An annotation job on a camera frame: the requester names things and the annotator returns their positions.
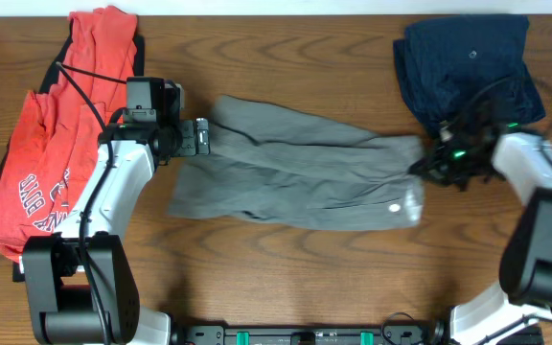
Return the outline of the grey shorts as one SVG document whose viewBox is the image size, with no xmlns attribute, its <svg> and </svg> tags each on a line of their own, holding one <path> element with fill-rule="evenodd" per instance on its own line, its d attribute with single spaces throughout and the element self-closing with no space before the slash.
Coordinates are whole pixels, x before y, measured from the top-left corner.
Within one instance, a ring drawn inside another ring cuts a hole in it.
<svg viewBox="0 0 552 345">
<path fill-rule="evenodd" d="M 211 151 L 181 166 L 168 212 L 310 230 L 414 227 L 424 186 L 419 137 L 382 136 L 271 103 L 220 97 Z"/>
</svg>

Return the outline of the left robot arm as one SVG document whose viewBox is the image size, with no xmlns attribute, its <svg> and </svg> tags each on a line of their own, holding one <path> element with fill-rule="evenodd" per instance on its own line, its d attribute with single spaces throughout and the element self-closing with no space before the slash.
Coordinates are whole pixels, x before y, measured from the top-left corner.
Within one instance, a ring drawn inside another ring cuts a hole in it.
<svg viewBox="0 0 552 345">
<path fill-rule="evenodd" d="M 34 337 L 41 344 L 174 344 L 171 317 L 141 305 L 123 248 L 132 211 L 160 165 L 210 151 L 204 118 L 183 120 L 184 90 L 132 77 L 126 106 L 98 136 L 98 161 L 77 203 L 21 256 Z"/>
</svg>

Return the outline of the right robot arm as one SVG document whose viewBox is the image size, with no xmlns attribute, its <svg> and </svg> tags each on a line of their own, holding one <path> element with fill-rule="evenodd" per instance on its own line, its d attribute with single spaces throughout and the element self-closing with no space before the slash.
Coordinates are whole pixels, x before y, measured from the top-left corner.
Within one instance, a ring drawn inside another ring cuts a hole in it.
<svg viewBox="0 0 552 345">
<path fill-rule="evenodd" d="M 460 190 L 475 176 L 498 177 L 522 204 L 497 282 L 436 321 L 429 344 L 498 344 L 540 322 L 552 323 L 552 144 L 503 111 L 496 101 L 468 102 L 442 123 L 432 151 L 409 169 Z"/>
</svg>

